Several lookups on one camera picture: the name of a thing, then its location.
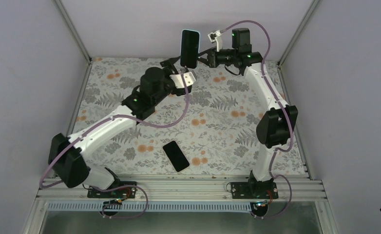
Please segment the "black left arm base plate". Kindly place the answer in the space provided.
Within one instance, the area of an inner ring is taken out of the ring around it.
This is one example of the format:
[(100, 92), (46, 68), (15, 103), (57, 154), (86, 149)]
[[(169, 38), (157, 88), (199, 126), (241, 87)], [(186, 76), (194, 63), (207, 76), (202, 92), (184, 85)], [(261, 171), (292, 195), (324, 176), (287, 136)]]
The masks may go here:
[(127, 199), (135, 198), (136, 188), (118, 189), (111, 192), (100, 192), (91, 186), (82, 185), (88, 191), (88, 198)]

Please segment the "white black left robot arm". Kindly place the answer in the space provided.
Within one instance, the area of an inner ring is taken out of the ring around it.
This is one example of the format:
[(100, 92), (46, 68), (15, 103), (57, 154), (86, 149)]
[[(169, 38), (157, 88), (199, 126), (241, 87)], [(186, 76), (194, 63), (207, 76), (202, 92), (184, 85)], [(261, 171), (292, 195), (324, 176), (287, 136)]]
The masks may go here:
[(194, 71), (187, 67), (178, 71), (171, 59), (160, 65), (148, 68), (141, 76), (140, 84), (104, 118), (69, 136), (54, 136), (47, 170), (53, 170), (68, 188), (85, 184), (106, 197), (116, 196), (120, 186), (118, 176), (107, 167), (89, 166), (87, 157), (111, 138), (139, 123), (159, 128), (159, 125), (145, 120), (169, 95), (185, 96), (185, 107), (189, 107), (189, 94), (197, 80)]

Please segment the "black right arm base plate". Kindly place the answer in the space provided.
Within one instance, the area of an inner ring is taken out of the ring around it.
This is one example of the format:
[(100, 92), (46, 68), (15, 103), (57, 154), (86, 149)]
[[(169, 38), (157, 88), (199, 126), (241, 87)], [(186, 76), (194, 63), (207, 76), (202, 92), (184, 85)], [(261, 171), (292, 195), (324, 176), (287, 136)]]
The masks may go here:
[(233, 199), (278, 199), (278, 189), (275, 182), (232, 182), (231, 193)]

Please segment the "black smartphone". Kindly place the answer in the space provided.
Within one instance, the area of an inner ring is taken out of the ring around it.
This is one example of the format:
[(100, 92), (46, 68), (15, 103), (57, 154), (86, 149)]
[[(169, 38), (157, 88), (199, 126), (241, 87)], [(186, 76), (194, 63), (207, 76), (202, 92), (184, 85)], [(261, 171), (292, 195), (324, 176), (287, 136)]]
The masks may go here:
[(162, 147), (176, 172), (181, 172), (190, 166), (190, 163), (176, 141), (171, 141)]

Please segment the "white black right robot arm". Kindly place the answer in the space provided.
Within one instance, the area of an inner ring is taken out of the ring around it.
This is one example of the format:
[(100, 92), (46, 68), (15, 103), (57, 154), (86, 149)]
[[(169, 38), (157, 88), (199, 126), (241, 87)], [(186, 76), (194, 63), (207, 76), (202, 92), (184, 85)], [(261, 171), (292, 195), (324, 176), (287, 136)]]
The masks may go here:
[(298, 109), (289, 105), (277, 92), (268, 76), (262, 55), (252, 51), (249, 29), (232, 30), (230, 49), (223, 48), (221, 35), (224, 32), (225, 30), (217, 30), (208, 34), (209, 40), (216, 43), (216, 47), (206, 50), (206, 59), (200, 61), (211, 68), (219, 65), (238, 68), (239, 74), (249, 82), (260, 102), (264, 115), (256, 127), (260, 142), (259, 155), (248, 181), (242, 183), (242, 188), (248, 190), (251, 197), (260, 198), (267, 191), (274, 190), (272, 164), (277, 153), (292, 149)]

